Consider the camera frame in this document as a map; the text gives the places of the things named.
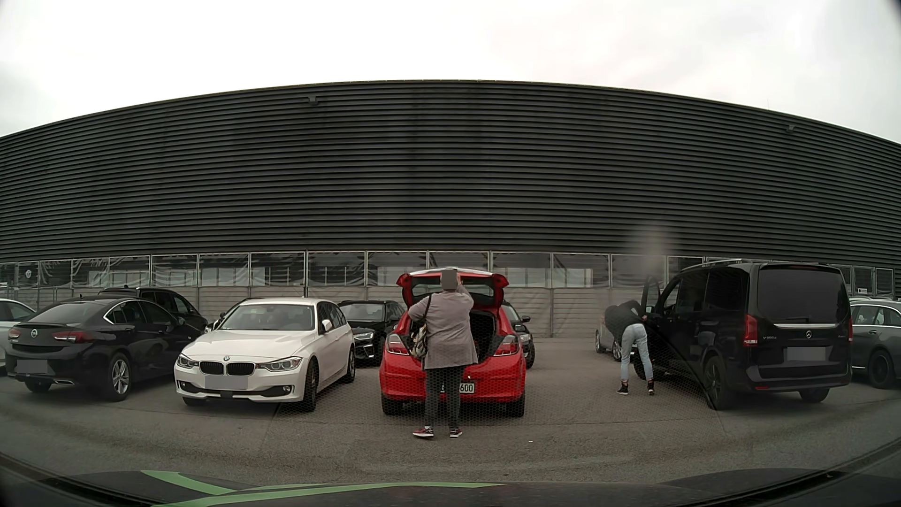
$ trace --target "blurred license plate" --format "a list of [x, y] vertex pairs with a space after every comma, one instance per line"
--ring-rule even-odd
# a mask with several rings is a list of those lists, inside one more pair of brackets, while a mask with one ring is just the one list
[[46, 359], [19, 359], [15, 362], [16, 373], [32, 373], [46, 375], [50, 372]]
[[788, 361], [825, 361], [826, 347], [824, 346], [790, 346], [787, 354]]
[[232, 390], [247, 389], [247, 377], [211, 375], [206, 377], [206, 389]]

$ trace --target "grey car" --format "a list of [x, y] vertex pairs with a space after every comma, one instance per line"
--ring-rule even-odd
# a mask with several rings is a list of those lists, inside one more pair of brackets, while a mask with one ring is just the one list
[[901, 364], [901, 301], [855, 301], [851, 317], [851, 368], [865, 373], [873, 387], [893, 387]]

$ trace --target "black pants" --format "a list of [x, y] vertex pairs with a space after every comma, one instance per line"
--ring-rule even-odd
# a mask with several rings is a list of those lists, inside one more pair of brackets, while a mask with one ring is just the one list
[[425, 426], [435, 425], [441, 387], [444, 386], [448, 401], [448, 425], [451, 428], [460, 427], [460, 382], [465, 369], [466, 366], [451, 366], [425, 370]]

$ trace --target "glass window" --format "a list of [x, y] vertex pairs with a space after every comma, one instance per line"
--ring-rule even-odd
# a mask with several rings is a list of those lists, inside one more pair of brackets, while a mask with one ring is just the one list
[[605, 253], [555, 253], [551, 286], [610, 287], [610, 257]]
[[203, 253], [200, 260], [201, 287], [247, 287], [248, 253]]
[[368, 285], [395, 285], [400, 275], [424, 270], [425, 252], [369, 252]]
[[304, 285], [304, 253], [251, 253], [250, 285], [298, 287]]
[[363, 252], [310, 252], [307, 285], [359, 286], [366, 277]]
[[494, 253], [492, 271], [503, 274], [510, 287], [548, 287], [549, 253]]
[[154, 255], [153, 285], [157, 287], [196, 287], [197, 256]]
[[757, 306], [763, 317], [788, 324], [833, 324], [849, 311], [842, 276], [814, 267], [761, 268]]
[[109, 262], [106, 257], [72, 261], [72, 287], [106, 287], [109, 281]]

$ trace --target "white car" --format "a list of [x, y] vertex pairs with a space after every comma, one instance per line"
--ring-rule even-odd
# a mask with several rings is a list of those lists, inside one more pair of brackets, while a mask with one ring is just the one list
[[328, 300], [260, 298], [230, 309], [212, 331], [186, 346], [175, 364], [176, 391], [189, 406], [208, 398], [298, 402], [353, 382], [353, 332]]
[[[6, 333], [16, 324], [34, 315], [34, 310], [19, 301], [0, 298], [0, 342], [8, 343]], [[0, 346], [0, 370], [6, 369], [6, 351]]]

